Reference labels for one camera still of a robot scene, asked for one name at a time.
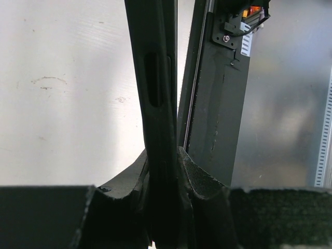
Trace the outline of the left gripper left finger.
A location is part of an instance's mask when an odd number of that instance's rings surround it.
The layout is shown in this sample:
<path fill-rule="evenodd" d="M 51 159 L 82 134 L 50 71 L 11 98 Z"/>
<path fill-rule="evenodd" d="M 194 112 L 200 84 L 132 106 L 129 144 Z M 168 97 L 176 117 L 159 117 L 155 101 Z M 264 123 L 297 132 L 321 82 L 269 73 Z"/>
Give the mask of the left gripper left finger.
<path fill-rule="evenodd" d="M 100 187 L 1 187 L 1 248 L 148 248 L 147 154 Z"/>

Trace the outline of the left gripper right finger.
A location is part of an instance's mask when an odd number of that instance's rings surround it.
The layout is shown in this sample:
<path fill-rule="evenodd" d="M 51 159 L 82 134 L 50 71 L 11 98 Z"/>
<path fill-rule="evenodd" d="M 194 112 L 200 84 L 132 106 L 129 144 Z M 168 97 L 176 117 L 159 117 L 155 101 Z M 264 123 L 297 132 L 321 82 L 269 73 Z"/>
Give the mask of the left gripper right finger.
<path fill-rule="evenodd" d="M 231 188 L 177 149 L 179 248 L 331 248 L 331 190 Z"/>

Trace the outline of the phone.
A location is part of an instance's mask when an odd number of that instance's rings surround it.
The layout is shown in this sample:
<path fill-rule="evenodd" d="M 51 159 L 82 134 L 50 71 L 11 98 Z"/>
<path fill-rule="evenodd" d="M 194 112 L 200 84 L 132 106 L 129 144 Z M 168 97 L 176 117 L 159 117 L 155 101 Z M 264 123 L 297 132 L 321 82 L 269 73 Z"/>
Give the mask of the phone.
<path fill-rule="evenodd" d="M 148 242 L 195 248 L 191 202 L 176 142 L 177 1 L 126 1 L 147 158 L 140 203 Z"/>

